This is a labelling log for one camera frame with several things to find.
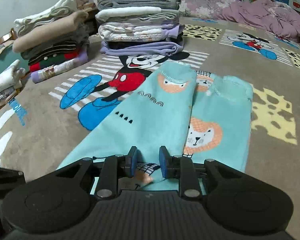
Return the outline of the teal patterned children's garment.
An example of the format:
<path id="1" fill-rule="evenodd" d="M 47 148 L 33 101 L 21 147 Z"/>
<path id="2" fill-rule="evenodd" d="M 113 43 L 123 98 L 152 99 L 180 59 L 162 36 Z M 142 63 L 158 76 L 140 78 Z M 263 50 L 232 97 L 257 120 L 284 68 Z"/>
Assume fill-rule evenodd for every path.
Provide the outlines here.
<path id="1" fill-rule="evenodd" d="M 138 149 L 136 174 L 122 178 L 129 190 L 175 190 L 163 177 L 159 148 L 195 163 L 215 159 L 244 171 L 251 132 L 253 88 L 235 76 L 165 62 L 119 103 L 61 162 L 106 157 Z"/>

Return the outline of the white folded clothes stack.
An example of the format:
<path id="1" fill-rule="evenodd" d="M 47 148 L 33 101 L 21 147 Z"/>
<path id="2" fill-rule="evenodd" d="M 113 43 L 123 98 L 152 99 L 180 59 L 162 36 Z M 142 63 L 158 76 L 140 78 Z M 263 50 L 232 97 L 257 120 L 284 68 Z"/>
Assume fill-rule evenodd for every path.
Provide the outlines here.
<path id="1" fill-rule="evenodd" d="M 12 62 L 0 74 L 0 105 L 7 102 L 7 99 L 16 95 L 22 87 L 22 78 L 25 76 L 25 69 L 19 67 L 20 60 Z"/>

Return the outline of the brown Mickey Mouse blanket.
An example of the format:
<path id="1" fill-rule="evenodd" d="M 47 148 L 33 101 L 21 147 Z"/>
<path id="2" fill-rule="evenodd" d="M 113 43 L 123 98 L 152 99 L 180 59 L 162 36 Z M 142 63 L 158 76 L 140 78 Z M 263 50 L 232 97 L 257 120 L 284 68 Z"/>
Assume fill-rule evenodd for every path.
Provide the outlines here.
<path id="1" fill-rule="evenodd" d="M 287 192 L 294 203 L 288 232 L 300 239 L 300 46 L 269 32 L 232 22 L 184 18 L 183 24 L 215 28 L 211 39 L 185 38 L 186 62 L 219 76 L 252 84 L 253 113 L 246 172 Z M 80 78 L 100 74 L 110 80 L 121 67 L 100 53 L 90 37 L 89 61 L 44 82 L 27 82 L 11 105 L 0 110 L 0 166 L 21 170 L 27 180 L 52 172 L 87 135 L 78 111 L 96 94 L 61 109 L 60 100 Z"/>

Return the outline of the lavender cartoon folded garment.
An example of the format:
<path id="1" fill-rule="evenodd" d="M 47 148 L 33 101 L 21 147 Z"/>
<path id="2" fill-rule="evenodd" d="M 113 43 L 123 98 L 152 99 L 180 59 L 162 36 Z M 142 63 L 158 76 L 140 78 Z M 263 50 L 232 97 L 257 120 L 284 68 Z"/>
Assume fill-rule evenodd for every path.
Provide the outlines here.
<path id="1" fill-rule="evenodd" d="M 79 67 L 88 62 L 87 49 L 83 47 L 75 58 L 65 61 L 61 64 L 51 65 L 41 70 L 37 70 L 31 73 L 31 80 L 33 83 L 40 83 L 51 77 L 68 72 L 76 67 Z"/>

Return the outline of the lavender folded sheet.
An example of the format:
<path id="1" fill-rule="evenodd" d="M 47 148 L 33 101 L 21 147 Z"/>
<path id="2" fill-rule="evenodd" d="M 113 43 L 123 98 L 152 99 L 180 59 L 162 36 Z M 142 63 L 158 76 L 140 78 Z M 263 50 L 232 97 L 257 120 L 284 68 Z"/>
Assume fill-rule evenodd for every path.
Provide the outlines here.
<path id="1" fill-rule="evenodd" d="M 100 52 L 110 56 L 164 55 L 171 56 L 181 52 L 184 41 L 158 42 L 101 42 Z"/>

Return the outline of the red green black sweater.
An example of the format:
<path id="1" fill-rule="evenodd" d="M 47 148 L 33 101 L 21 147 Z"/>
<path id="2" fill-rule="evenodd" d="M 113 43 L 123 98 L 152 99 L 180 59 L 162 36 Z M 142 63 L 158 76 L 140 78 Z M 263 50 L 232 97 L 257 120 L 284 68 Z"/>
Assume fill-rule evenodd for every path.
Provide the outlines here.
<path id="1" fill-rule="evenodd" d="M 28 61 L 30 72 L 61 64 L 79 55 L 81 45 L 75 41 L 59 42 L 34 55 Z"/>

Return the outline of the white patterned folded blanket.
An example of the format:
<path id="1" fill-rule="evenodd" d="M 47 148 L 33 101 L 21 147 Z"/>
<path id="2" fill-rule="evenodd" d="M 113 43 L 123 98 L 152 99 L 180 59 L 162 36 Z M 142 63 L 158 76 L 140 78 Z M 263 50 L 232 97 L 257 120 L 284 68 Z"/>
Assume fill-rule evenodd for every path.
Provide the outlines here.
<path id="1" fill-rule="evenodd" d="M 155 42 L 166 38 L 176 39 L 182 33 L 183 24 L 132 25 L 108 22 L 100 25 L 99 36 L 105 41 Z"/>

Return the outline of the beige folded blanket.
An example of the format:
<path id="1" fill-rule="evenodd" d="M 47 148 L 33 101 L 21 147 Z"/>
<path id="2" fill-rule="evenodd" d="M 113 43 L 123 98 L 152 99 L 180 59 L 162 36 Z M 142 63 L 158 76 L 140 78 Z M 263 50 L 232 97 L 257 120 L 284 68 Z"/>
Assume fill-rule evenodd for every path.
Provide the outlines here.
<path id="1" fill-rule="evenodd" d="M 34 28 L 28 34 L 17 38 L 13 43 L 13 51 L 22 53 L 30 48 L 51 41 L 62 35 L 74 32 L 80 23 L 88 18 L 88 13 L 79 10 L 52 23 Z"/>

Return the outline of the white rolled towel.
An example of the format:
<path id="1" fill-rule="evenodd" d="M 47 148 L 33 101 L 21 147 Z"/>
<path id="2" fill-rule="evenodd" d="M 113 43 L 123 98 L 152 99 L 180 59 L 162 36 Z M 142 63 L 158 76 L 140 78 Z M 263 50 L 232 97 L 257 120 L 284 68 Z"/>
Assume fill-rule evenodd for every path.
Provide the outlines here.
<path id="1" fill-rule="evenodd" d="M 109 18 L 125 17 L 125 16 L 139 16 L 144 14 L 157 14 L 162 12 L 160 7 L 124 7 L 111 8 L 99 11 L 95 18 L 100 22 L 106 22 Z"/>

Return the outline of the grey folded blanket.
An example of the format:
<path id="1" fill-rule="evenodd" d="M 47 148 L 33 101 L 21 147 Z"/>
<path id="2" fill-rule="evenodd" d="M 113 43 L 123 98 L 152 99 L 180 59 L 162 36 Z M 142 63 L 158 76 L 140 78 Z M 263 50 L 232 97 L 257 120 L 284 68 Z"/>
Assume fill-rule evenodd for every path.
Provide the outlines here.
<path id="1" fill-rule="evenodd" d="M 179 10 L 180 4 L 181 0 L 100 0 L 97 8 L 101 11 L 124 7 L 160 7 L 162 12 L 176 12 Z"/>

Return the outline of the purple floral quilt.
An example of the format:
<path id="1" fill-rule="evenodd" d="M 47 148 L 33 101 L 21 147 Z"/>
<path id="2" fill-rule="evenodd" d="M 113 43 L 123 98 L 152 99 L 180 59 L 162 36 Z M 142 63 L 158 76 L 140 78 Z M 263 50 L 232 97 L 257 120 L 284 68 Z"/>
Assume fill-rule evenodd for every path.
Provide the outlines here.
<path id="1" fill-rule="evenodd" d="M 225 20 L 250 25 L 297 41 L 300 38 L 300 15 L 285 3 L 272 0 L 181 0 L 183 16 Z"/>

